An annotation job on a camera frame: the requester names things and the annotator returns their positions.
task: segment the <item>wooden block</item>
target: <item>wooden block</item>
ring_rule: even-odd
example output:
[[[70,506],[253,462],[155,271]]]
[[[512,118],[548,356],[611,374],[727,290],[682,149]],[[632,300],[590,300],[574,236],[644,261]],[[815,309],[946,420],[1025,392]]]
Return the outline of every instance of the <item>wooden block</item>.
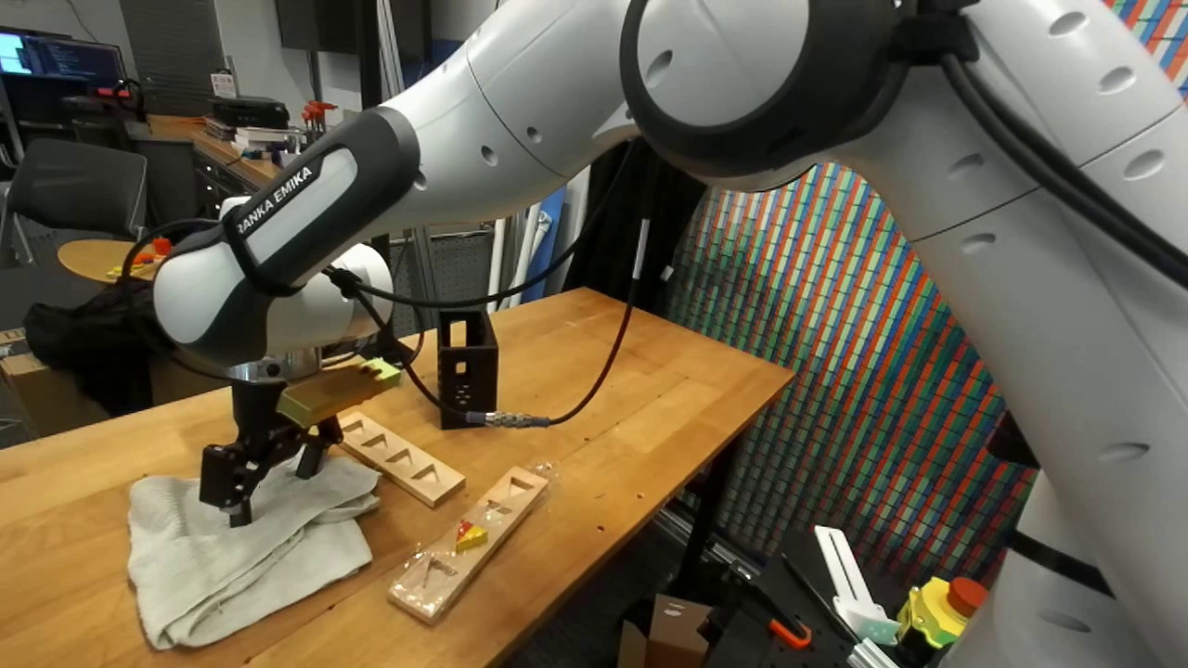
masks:
[[[278,413],[298,426],[317,426],[336,413],[371,401],[389,391],[403,374],[380,369],[374,361],[351,361],[342,369],[320,371],[305,382],[288,387]]]
[[[463,488],[462,470],[380,426],[374,420],[345,417],[342,444],[366,457],[371,468],[394,476],[413,496],[430,510],[437,510],[455,491]]]
[[[508,533],[525,523],[528,510],[541,496],[548,488],[551,479],[512,468],[434,547],[406,559],[406,570],[389,588],[389,601],[424,624],[441,619],[493,556],[493,551],[505,547]],[[483,547],[463,547],[463,533],[471,527],[486,531]]]

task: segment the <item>wooden workbench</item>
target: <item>wooden workbench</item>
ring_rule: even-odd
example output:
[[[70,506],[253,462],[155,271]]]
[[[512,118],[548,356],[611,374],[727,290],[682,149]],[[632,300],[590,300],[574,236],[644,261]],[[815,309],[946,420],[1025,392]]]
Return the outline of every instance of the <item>wooden workbench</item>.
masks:
[[[622,303],[586,290],[493,321],[502,407],[556,417],[597,374]],[[0,666],[492,666],[625,547],[788,387],[788,371],[637,311],[597,401],[551,432],[437,432],[398,387],[366,403],[389,432],[467,476],[441,510],[384,484],[366,521],[371,567],[195,652],[145,646],[126,584],[126,488],[195,476],[236,436],[232,396],[200,392],[143,417],[0,454]],[[437,537],[502,470],[541,464],[541,506],[434,626],[387,601],[415,551]]]
[[[191,141],[196,157],[232,171],[248,188],[263,188],[284,166],[273,159],[238,157],[236,146],[210,133],[205,118],[195,115],[148,115],[148,141]]]

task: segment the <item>colorful wall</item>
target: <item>colorful wall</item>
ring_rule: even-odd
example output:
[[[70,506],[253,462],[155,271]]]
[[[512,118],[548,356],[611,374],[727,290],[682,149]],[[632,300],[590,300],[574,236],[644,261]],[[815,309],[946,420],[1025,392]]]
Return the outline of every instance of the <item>colorful wall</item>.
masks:
[[[1188,92],[1188,5],[1112,8]],[[673,321],[796,371],[741,454],[736,541],[773,552],[836,523],[903,584],[994,570],[1034,470],[988,457],[994,382],[858,176],[710,192],[676,269]]]

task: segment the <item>white cloth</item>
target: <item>white cloth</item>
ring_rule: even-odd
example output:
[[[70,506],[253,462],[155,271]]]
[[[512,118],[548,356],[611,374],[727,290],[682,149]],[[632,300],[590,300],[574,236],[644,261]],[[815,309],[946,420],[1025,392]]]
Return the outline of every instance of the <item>white cloth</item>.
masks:
[[[253,493],[253,523],[196,502],[196,484],[130,488],[130,559],[145,636],[155,650],[220,643],[371,559],[358,516],[374,510],[371,468],[327,462],[298,479],[278,464]]]

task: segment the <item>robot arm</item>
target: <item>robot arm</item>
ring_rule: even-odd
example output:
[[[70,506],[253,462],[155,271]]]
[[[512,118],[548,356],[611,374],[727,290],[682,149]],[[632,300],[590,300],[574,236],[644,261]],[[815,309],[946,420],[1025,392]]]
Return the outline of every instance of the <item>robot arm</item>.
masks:
[[[325,344],[367,332],[320,276],[337,254],[528,209],[637,136],[616,60],[625,8],[505,5],[430,79],[325,136],[220,236],[165,265],[165,332],[238,378],[317,371]],[[387,281],[366,249],[345,269]]]
[[[1046,136],[1072,163],[1067,180],[1127,206],[1163,249],[1188,249],[1185,103],[1098,0],[508,0],[441,71],[169,261],[161,324],[244,378],[284,382],[366,332],[320,276],[362,236],[505,214],[637,133],[718,185],[843,159],[888,198],[994,371],[1077,533],[1057,547],[1112,584],[1106,599],[1072,588],[1013,610],[1044,643],[993,643],[986,666],[1050,650],[1091,666],[1119,626],[1139,626],[1133,652],[1188,666],[1188,547],[1174,531],[1188,502],[1188,298],[1040,188],[956,79],[910,67],[940,52]],[[387,281],[367,254],[336,265]]]

